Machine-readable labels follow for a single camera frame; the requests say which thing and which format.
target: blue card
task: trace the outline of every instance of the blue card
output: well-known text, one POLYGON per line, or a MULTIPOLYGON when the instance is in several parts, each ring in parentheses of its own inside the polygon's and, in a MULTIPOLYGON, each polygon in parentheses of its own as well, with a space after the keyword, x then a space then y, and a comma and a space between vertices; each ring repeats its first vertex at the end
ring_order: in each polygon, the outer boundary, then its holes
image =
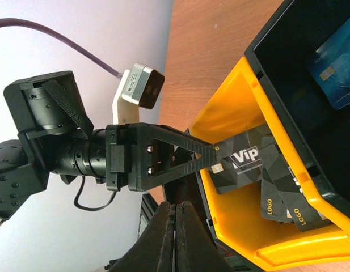
POLYGON ((350 18, 316 50, 306 66, 333 108, 350 105, 350 18))

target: screw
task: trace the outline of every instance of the screw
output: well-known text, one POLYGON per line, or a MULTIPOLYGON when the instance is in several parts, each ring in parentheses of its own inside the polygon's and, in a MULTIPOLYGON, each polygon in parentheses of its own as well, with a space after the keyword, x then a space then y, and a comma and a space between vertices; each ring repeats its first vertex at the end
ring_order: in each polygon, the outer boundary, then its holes
POLYGON ((147 152, 152 153, 153 152, 153 146, 148 146, 147 147, 147 152))
POLYGON ((148 174, 152 175, 154 172, 154 168, 153 167, 149 167, 148 168, 148 174))

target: yellow plastic container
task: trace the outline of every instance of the yellow plastic container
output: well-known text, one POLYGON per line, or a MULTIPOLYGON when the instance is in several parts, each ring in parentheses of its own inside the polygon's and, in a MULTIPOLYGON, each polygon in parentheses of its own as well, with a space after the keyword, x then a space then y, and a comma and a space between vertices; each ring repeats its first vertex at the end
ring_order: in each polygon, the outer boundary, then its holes
POLYGON ((350 261, 350 218, 317 191, 256 75, 243 57, 189 128, 210 143, 254 128, 270 127, 307 201, 333 224, 300 232, 260 215, 257 184, 217 194, 206 169, 201 171, 206 200, 217 238, 266 271, 322 262, 350 261))

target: black cable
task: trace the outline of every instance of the black cable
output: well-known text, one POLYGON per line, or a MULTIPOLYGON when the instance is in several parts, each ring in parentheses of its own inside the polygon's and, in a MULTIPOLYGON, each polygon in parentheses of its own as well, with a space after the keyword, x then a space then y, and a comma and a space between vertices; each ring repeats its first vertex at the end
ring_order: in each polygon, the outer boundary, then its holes
POLYGON ((109 201, 108 201, 108 203, 105 204, 104 206, 101 206, 101 207, 98 207, 98 208, 84 207, 84 206, 82 206, 82 205, 79 204, 79 197, 80 197, 80 195, 81 195, 82 192, 83 192, 84 184, 85 184, 85 176, 83 176, 82 184, 80 185, 79 191, 78 191, 77 195, 76 195, 75 198, 74 198, 74 206, 75 206, 76 208, 79 208, 79 209, 84 210, 84 211, 100 211, 100 210, 106 208, 110 203, 113 202, 113 200, 114 200, 114 198, 115 198, 115 196, 116 196, 116 194, 117 194, 117 192, 113 192, 112 195, 111 195, 111 197, 110 197, 110 199, 109 199, 109 201))
POLYGON ((73 41, 69 40, 67 37, 63 36, 62 34, 44 26, 41 24, 37 24, 32 21, 22 20, 22 19, 16 19, 16 18, 3 18, 0 19, 0 28, 1 27, 26 27, 30 29, 34 29, 37 31, 40 31, 42 33, 45 33, 49 36, 54 37, 55 39, 61 41, 62 43, 70 46, 74 50, 78 51, 80 54, 84 55, 91 61, 95 62, 97 65, 99 65, 101 68, 103 68, 105 71, 111 73, 116 78, 121 79, 122 73, 118 72, 117 70, 113 69, 103 61, 101 61, 99 58, 82 48, 80 45, 74 43, 73 41))

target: brown wooden surface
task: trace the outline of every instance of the brown wooden surface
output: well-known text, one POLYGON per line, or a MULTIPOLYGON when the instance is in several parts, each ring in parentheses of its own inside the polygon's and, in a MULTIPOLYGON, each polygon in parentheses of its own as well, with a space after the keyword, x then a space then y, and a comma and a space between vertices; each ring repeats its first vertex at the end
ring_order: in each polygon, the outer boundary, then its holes
MULTIPOLYGON (((174 0, 159 122, 185 130, 282 0, 174 0)), ((151 191, 161 202, 161 188, 151 191)), ((350 271, 350 262, 287 272, 350 271)))

